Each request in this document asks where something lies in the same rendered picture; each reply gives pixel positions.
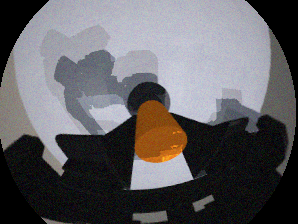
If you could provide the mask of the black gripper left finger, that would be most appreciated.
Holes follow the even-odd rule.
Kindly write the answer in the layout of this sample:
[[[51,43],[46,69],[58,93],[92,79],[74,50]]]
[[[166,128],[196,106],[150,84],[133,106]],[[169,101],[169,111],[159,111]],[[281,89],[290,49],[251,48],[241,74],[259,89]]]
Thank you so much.
[[[129,190],[132,181],[134,161],[134,140],[136,140],[137,115],[122,121],[118,127],[106,135],[72,135],[59,133],[56,143],[65,157],[100,161],[108,165],[114,177]]]

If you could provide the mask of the orange knob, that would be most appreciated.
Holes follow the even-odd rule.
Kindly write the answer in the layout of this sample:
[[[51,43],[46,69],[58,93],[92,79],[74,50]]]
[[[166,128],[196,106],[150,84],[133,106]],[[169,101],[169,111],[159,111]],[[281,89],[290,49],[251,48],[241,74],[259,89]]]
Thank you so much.
[[[149,163],[165,163],[186,147],[186,133],[156,100],[146,101],[137,113],[134,153]]]

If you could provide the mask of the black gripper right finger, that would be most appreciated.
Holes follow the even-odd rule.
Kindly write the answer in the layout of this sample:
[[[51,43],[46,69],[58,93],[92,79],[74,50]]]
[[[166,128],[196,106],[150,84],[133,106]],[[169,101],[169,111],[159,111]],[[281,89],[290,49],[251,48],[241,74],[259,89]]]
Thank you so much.
[[[170,113],[173,119],[177,120],[178,125],[186,133],[186,147],[184,148],[185,161],[188,164],[193,179],[208,175],[205,168],[208,167],[210,160],[217,155],[218,149],[221,148],[223,140],[227,135],[233,135],[234,132],[246,129],[249,119],[239,117],[239,119],[226,121],[216,125],[198,123],[190,117],[178,116],[176,113]]]

